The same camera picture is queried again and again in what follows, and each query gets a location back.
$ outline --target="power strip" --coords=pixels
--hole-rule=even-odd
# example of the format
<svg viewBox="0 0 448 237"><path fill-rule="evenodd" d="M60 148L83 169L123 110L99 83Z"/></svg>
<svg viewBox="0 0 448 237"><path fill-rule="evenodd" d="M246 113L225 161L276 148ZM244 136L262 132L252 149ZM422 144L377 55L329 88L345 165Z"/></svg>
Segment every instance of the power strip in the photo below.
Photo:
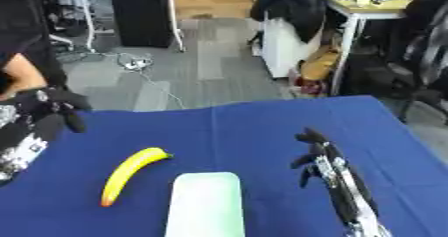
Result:
<svg viewBox="0 0 448 237"><path fill-rule="evenodd" d="M131 70L131 71L141 71L143 69L145 69L146 67L151 66L152 62L150 60L147 59L137 59L137 60L132 60L130 63L126 63L124 65L124 67L127 70Z"/></svg>

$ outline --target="yellow banana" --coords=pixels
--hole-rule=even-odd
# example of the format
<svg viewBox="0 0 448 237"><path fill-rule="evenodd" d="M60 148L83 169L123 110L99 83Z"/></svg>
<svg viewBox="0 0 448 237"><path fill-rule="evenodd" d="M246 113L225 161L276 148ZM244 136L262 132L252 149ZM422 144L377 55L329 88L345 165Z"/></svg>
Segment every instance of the yellow banana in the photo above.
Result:
<svg viewBox="0 0 448 237"><path fill-rule="evenodd" d="M103 190L101 206L111 206L118 198L118 195L120 195L121 190L124 188L128 180L139 169L150 163L171 157L173 157L173 155L166 153L160 148L153 147L141 150L126 159L109 177L109 180Z"/></svg>

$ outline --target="robotic hand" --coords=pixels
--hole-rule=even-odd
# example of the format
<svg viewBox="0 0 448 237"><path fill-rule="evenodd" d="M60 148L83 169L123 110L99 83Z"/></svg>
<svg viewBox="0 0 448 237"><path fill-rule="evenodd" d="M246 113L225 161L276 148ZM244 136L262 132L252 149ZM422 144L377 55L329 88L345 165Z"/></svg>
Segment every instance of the robotic hand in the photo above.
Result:
<svg viewBox="0 0 448 237"><path fill-rule="evenodd" d="M25 170L64 123L73 132L84 132L75 111L90 109L84 96L57 88L22 91L0 101L0 185Z"/></svg>
<svg viewBox="0 0 448 237"><path fill-rule="evenodd" d="M369 190L338 149L323 135L309 128L296 138L310 144L310 153L295 160L291 168L311 164L302 173L302 188L310 177L323 179L333 207L346 227L345 236L392 237L378 220L377 205Z"/></svg>

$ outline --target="wooden floor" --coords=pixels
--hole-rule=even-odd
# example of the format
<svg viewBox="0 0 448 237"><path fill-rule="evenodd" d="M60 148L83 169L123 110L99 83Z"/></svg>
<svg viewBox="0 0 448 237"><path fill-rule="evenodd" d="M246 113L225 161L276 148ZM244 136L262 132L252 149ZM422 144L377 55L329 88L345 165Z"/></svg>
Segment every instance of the wooden floor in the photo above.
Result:
<svg viewBox="0 0 448 237"><path fill-rule="evenodd" d="M246 18L253 0L176 0L180 19L215 17Z"/></svg>

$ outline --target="blue cloth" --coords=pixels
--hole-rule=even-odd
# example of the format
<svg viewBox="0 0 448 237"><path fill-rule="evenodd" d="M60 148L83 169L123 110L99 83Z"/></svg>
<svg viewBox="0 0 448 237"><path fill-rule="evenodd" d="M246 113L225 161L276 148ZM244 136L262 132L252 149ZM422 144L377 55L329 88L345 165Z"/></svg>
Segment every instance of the blue cloth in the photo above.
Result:
<svg viewBox="0 0 448 237"><path fill-rule="evenodd" d="M307 152L294 140L305 126L333 140L358 169L394 236L448 236L447 168L370 97L85 118L87 134L65 131L0 189L1 236L162 237L174 179L210 171L240 177L248 237L341 236L323 183L300 189L300 172L289 169ZM100 207L108 176L146 147L175 158L142 169L112 207Z"/></svg>

